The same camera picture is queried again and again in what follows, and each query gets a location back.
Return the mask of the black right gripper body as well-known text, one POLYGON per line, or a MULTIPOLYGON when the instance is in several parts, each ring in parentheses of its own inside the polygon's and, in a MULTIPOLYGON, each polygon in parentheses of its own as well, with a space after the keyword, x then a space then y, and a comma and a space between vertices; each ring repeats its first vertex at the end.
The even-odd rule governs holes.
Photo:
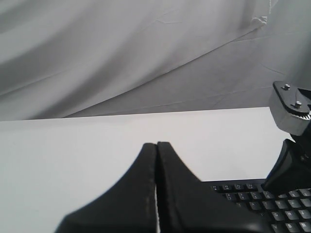
POLYGON ((291 134, 291 137, 299 147, 300 160, 311 167, 311 133, 303 132, 300 136, 291 134))

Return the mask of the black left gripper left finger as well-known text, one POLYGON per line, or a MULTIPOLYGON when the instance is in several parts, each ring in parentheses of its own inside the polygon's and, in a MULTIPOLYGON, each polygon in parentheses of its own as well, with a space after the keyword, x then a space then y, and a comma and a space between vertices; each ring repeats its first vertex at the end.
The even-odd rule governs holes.
POLYGON ((156 156, 156 145, 145 143, 127 172, 97 199, 66 215, 56 232, 157 232, 156 156))

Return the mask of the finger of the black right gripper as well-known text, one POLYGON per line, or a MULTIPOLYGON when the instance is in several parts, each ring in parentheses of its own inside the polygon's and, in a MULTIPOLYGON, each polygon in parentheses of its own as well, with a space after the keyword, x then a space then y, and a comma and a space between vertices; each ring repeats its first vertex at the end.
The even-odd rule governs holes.
POLYGON ((311 186, 311 155, 296 142, 283 141, 279 157, 262 185, 263 190, 284 194, 311 186))

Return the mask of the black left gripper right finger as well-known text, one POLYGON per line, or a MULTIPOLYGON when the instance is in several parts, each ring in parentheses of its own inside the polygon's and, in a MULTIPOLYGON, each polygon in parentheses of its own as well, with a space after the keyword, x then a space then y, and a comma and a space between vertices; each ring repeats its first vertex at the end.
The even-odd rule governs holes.
POLYGON ((162 233, 264 233, 266 223, 203 184, 169 142, 158 142, 156 195, 162 233))

